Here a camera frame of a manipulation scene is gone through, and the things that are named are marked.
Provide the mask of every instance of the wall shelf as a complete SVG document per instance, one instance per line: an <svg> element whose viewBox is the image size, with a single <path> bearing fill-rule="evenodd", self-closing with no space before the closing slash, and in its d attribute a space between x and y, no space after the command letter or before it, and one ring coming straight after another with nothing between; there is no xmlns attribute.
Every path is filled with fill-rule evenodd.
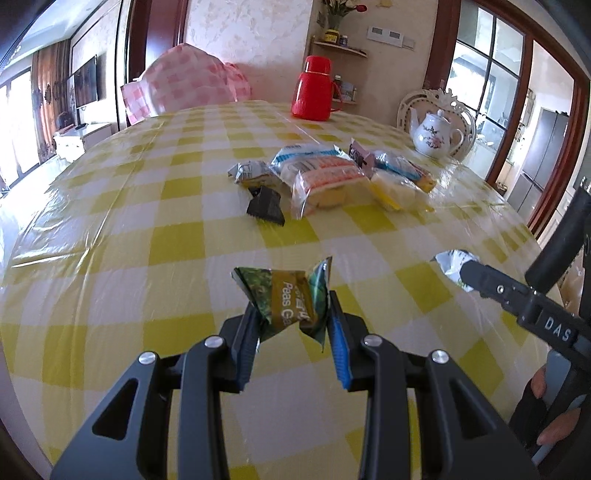
<svg viewBox="0 0 591 480"><path fill-rule="evenodd" d="M333 98L333 102L340 103L340 100ZM357 105L357 102L354 102L353 100L343 100L343 103L345 105Z"/></svg>
<svg viewBox="0 0 591 480"><path fill-rule="evenodd" d="M319 47L325 47L325 48L334 48L334 49L340 50L344 53L349 53L351 55L357 55L357 56L363 57L365 59L368 57L366 53L361 53L360 51L353 50L352 48L349 48L349 47L341 47L340 45L335 45L334 43L327 43L324 41L314 40L314 45L318 45Z"/></svg>

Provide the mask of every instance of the television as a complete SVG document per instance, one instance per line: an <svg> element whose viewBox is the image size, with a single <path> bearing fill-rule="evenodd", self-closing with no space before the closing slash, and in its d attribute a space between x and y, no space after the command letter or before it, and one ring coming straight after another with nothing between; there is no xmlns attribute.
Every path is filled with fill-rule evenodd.
<svg viewBox="0 0 591 480"><path fill-rule="evenodd" d="M76 108L99 99L96 87L96 55L74 72Z"/></svg>

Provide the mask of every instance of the red thermos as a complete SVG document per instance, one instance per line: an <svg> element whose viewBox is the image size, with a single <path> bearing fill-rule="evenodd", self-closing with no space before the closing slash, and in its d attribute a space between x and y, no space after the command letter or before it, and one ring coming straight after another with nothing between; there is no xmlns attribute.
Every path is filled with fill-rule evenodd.
<svg viewBox="0 0 591 480"><path fill-rule="evenodd" d="M334 89L337 88L330 77L330 60L325 57L306 58L304 71L295 88L291 102L291 114L297 118L324 122L330 118Z"/></svg>

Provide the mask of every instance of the refrigerator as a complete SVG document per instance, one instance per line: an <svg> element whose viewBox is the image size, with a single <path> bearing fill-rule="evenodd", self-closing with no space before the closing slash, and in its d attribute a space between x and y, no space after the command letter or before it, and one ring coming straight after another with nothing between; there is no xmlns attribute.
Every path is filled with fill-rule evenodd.
<svg viewBox="0 0 591 480"><path fill-rule="evenodd" d="M515 187L507 200L528 222L550 181L569 124L566 113L542 109L534 138Z"/></svg>

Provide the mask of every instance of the doorway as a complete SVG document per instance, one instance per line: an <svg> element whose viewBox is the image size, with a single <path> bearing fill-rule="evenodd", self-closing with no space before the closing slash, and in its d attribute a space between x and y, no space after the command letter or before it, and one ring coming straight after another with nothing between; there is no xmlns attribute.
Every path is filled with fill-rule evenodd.
<svg viewBox="0 0 591 480"><path fill-rule="evenodd" d="M548 187L563 149L574 90L573 78L537 42L529 89L531 102L524 109L518 134L499 176L499 181L507 186L505 198L526 222L531 220Z"/></svg>

